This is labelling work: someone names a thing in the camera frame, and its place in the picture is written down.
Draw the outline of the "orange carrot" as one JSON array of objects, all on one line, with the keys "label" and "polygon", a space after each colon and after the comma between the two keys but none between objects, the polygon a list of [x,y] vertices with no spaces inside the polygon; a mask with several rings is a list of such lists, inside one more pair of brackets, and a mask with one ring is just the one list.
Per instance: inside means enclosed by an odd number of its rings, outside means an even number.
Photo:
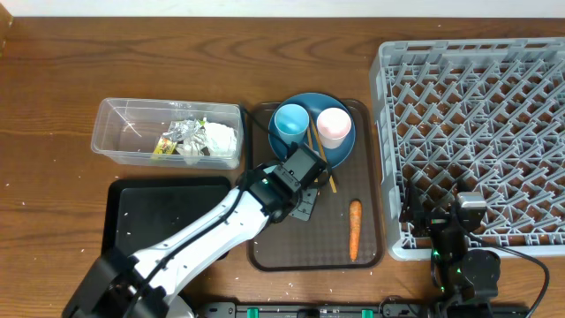
[{"label": "orange carrot", "polygon": [[362,203],[359,200],[354,200],[350,203],[349,217],[350,217],[350,239],[349,239],[349,252],[350,260],[356,261],[358,258],[359,241],[362,223]]}]

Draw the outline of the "white tissue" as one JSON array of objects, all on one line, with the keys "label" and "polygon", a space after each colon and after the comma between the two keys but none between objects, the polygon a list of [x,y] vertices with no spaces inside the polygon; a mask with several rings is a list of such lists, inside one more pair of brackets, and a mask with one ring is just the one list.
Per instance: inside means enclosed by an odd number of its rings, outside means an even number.
[{"label": "white tissue", "polygon": [[229,157],[235,154],[237,137],[233,128],[206,122],[204,130],[206,149],[211,156]]}]

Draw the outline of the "foil snack wrapper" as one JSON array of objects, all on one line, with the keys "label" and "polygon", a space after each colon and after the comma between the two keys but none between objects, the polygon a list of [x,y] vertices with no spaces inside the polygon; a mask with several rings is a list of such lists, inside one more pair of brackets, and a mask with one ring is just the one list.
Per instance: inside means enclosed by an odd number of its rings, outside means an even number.
[{"label": "foil snack wrapper", "polygon": [[185,119],[170,123],[169,130],[157,141],[153,159],[166,155],[180,155],[187,164],[195,164],[202,157],[211,156],[207,146],[205,120]]}]

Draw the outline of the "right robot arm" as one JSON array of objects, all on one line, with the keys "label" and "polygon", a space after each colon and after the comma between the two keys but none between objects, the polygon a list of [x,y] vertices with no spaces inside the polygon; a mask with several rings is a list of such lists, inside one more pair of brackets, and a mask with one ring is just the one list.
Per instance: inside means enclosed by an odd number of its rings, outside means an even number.
[{"label": "right robot arm", "polygon": [[501,260],[498,254],[467,247],[466,239],[486,213],[486,199],[464,182],[449,210],[425,208],[418,189],[407,183],[399,217],[414,226],[416,237],[431,239],[431,275],[442,296],[421,307],[419,317],[492,317],[489,300],[498,295]]}]

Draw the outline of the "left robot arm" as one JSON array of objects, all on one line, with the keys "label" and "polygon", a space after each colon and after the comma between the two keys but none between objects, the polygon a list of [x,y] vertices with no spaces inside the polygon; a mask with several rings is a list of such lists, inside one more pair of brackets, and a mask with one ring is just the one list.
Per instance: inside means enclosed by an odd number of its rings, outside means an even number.
[{"label": "left robot arm", "polygon": [[131,256],[100,256],[65,306],[64,317],[165,317],[174,298],[233,247],[281,222],[313,186],[324,163],[286,162],[246,171],[196,222]]}]

